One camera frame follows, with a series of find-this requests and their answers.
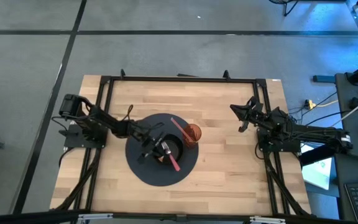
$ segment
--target black cable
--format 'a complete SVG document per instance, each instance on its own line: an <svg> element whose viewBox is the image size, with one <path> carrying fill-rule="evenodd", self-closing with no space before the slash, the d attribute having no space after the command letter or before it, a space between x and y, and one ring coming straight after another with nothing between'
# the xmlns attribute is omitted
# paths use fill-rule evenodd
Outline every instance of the black cable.
<svg viewBox="0 0 358 224"><path fill-rule="evenodd" d="M285 116L281 110L279 110L279 112L281 114L281 117L285 119L285 122L289 122L291 124L291 133L289 136L289 139L291 139L292 134L293 134L293 123L292 123L292 121L290 121L291 117L289 117L289 115Z"/></svg>
<svg viewBox="0 0 358 224"><path fill-rule="evenodd" d="M57 120L55 120L55 119L65 119L65 118L62 118L62 117L59 117L59 116L54 116L54 117L52 117L52 118L50 118L50 119L51 119L52 121L54 121L55 123L59 124L60 126L62 126L66 131L68 131L67 128L66 128L66 126L64 126L62 123L58 122Z"/></svg>
<svg viewBox="0 0 358 224"><path fill-rule="evenodd" d="M307 131L307 132L301 133L300 135L295 136L295 137L292 138L292 139L289 139L289 141L296 140L296 139L298 139L299 137L304 136L304 135L306 135L306 134L310 134L310 133L326 133L326 132L335 132L335 131L337 131L337 130Z"/></svg>
<svg viewBox="0 0 358 224"><path fill-rule="evenodd" d="M321 119L328 118L328 117L330 117L330 116L334 116L334 115L337 115L337 114L347 113L347 112L350 112L350 111L351 111L351 110L345 110L345 111L340 111L340 112L337 112L337 113L332 113L332 114L329 114L329 115L320 117L320 118L318 118L318 119L315 119L314 121L309 122L309 123L306 124L305 126L310 125L310 124L312 124L312 123L314 123L314 122L316 122L316 121L319 121L319 120L321 120Z"/></svg>
<svg viewBox="0 0 358 224"><path fill-rule="evenodd" d="M305 146L306 143L308 142L304 142L303 145L300 147L300 149L302 149L302 147ZM292 154L299 160L299 156L295 152L292 152Z"/></svg>
<svg viewBox="0 0 358 224"><path fill-rule="evenodd" d="M88 119L88 118L91 118L91 117L92 116L89 116L89 115L77 117L77 116L72 116L72 115L67 115L67 114L64 114L62 116L62 118L64 118L64 119L71 118L74 121L81 121L81 120Z"/></svg>
<svg viewBox="0 0 358 224"><path fill-rule="evenodd" d="M290 110L294 110L294 109L299 109L299 110L297 110L297 111L295 111L295 112L288 113L288 114L295 114L295 113L299 113L299 111L302 111L304 108L303 108L303 107L292 108L292 109L289 109L288 111L290 111Z"/></svg>
<svg viewBox="0 0 358 224"><path fill-rule="evenodd" d="M67 148L67 150L60 156L60 158L59 158L59 167L60 167L60 164L62 164L63 157L64 157L68 152L70 152L72 149L74 149L74 148L73 148L73 147Z"/></svg>
<svg viewBox="0 0 358 224"><path fill-rule="evenodd" d="M305 115L306 113L303 113L303 110L301 110L301 123L300 124L302 124L302 122L303 122L303 115Z"/></svg>
<svg viewBox="0 0 358 224"><path fill-rule="evenodd" d="M127 114L125 115L125 117L121 120L121 121L124 121L126 118L128 118L128 120L131 119L131 117L129 116L129 114L131 113L132 109L134 108L134 105L129 105L128 107L128 112Z"/></svg>
<svg viewBox="0 0 358 224"><path fill-rule="evenodd" d="M158 122L157 124L153 125L150 130L154 130L154 129L157 129L157 128L161 128L162 126L164 126L165 124L162 123L162 122Z"/></svg>
<svg viewBox="0 0 358 224"><path fill-rule="evenodd" d="M268 0L268 1L274 4L287 4L295 0Z"/></svg>
<svg viewBox="0 0 358 224"><path fill-rule="evenodd" d="M291 9L290 9L288 12L287 12L287 4L285 4L285 5L284 5L284 11L285 11L284 16L289 15L289 13L292 12L292 9L295 8L295 6L298 4L298 2L299 2L299 1L296 1L296 2L294 3L294 5L291 7Z"/></svg>
<svg viewBox="0 0 358 224"><path fill-rule="evenodd" d="M333 93L333 94L331 94L331 95L329 95L327 98L325 98L325 99L323 99L322 101L320 101L320 103L316 104L316 106L315 106L314 108L312 108L312 109L306 111L306 113L304 113L303 115L305 115L305 114L309 113L310 111L314 110L315 108L317 108L318 105L320 105L321 103L324 103L324 101L328 100L330 97L332 97L332 96L335 95L335 94L336 94L336 92Z"/></svg>
<svg viewBox="0 0 358 224"><path fill-rule="evenodd" d="M255 156L256 156L256 158L263 160L264 158L259 157L258 154L256 153L256 151L257 151L257 149L258 149L258 145L259 145L259 142L255 145Z"/></svg>
<svg viewBox="0 0 358 224"><path fill-rule="evenodd" d="M70 207L75 197L78 195L80 190L84 187L85 183L87 183L89 177L95 172L95 169L97 168L97 164L99 163L99 161L100 161L100 151L96 150L96 154L93 157L92 163L89 165L84 176L80 177L77 185L71 191L69 196L66 197L63 203L56 208L57 210L67 210Z"/></svg>

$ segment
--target concrete floor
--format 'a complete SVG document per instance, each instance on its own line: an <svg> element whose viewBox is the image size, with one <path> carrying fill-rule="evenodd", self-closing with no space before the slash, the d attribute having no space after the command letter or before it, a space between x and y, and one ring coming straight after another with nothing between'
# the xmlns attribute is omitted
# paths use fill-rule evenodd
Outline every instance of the concrete floor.
<svg viewBox="0 0 358 224"><path fill-rule="evenodd" d="M71 30L80 2L0 0L0 29ZM268 1L92 0L80 30L357 30L345 3L300 2L288 17L281 13L282 6ZM67 41L65 35L0 35L0 140L6 143L0 151L0 214L9 212ZM280 78L288 107L294 108L335 92L334 85L313 83L311 76L358 68L358 37L77 36L54 114L66 93L78 93L83 75L117 75L121 68L127 75L221 77L227 69L231 77ZM314 110L304 123L338 111L335 104ZM338 118L316 125L331 125ZM49 126L24 212L49 208L64 142L59 129ZM335 200L309 196L313 213L337 218ZM321 211L321 205L332 212Z"/></svg>

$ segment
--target black circular plate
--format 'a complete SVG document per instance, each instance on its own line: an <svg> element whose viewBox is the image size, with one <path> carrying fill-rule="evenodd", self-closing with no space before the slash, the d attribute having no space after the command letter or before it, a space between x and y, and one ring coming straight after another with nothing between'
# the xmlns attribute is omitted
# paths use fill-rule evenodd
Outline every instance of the black circular plate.
<svg viewBox="0 0 358 224"><path fill-rule="evenodd" d="M138 163L138 158L142 153L142 143L136 141L134 138L128 138L125 146L125 154L127 162L133 173L146 184L154 186L168 186L183 180L194 168L198 158L198 144L191 149L188 149L184 142L182 133L172 123L171 118L185 127L188 123L180 117L173 114L153 114L139 121L140 125L153 126L158 122L163 122L165 125L151 131L153 137L157 137L162 131L167 135L169 141L179 141L176 143L178 147L183 147L183 153L179 157L178 165L180 170L177 172L173 165L167 164L166 160L161 163L153 156L146 157L144 163Z"/></svg>

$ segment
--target black bowl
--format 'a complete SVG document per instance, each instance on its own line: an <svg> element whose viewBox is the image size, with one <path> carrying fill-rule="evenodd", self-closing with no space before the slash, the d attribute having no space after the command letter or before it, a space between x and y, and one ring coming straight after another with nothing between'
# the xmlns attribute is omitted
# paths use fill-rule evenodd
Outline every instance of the black bowl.
<svg viewBox="0 0 358 224"><path fill-rule="evenodd" d="M181 156L183 155L183 143L182 141L176 137L173 134L167 134L162 141L165 141L165 143L167 143L169 150L171 150L171 155L173 156L173 158L179 162ZM169 158L169 156L164 156L164 158L162 159L162 162L158 159L158 156L154 157L158 163L164 164L164 165L172 165L171 159Z"/></svg>

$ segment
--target wooden table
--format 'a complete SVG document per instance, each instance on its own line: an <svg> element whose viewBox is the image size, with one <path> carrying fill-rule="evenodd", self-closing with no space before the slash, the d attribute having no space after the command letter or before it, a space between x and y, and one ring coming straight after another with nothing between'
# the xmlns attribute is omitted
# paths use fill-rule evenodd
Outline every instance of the wooden table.
<svg viewBox="0 0 358 224"><path fill-rule="evenodd" d="M94 103L100 78L85 75L80 95ZM286 111L281 81L267 80L267 89L272 108L279 106ZM188 177L177 184L155 187L143 183L130 170L125 158L126 139L109 133L101 155L92 211L271 215L264 162L254 155L255 128L249 125L244 133L239 133L241 122L229 108L230 104L244 105L253 95L252 85L246 83L115 81L109 109L112 116L123 118L131 104L134 120L155 113L180 116L201 128L200 154ZM77 184L84 151L74 149L62 161L51 208L60 205ZM310 212L298 160L290 153L280 155L286 186L303 209ZM87 192L85 187L81 208L85 207ZM276 186L278 209L282 212L279 192Z"/></svg>

